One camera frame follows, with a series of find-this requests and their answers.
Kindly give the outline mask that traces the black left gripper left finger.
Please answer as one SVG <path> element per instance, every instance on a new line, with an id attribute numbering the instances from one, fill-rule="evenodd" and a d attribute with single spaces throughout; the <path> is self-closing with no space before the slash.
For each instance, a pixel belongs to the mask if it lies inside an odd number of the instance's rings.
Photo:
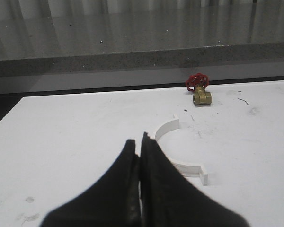
<path id="1" fill-rule="evenodd" d="M 111 167 L 85 192 L 52 210 L 43 227 L 139 227 L 139 157 L 127 140 Z"/>

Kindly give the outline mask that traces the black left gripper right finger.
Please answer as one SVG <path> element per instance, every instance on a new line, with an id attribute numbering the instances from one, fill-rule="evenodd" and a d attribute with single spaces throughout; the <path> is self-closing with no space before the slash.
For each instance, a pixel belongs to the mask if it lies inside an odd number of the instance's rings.
<path id="1" fill-rule="evenodd" d="M 194 187 L 144 133 L 140 156 L 144 227 L 247 227 L 239 214 Z"/>

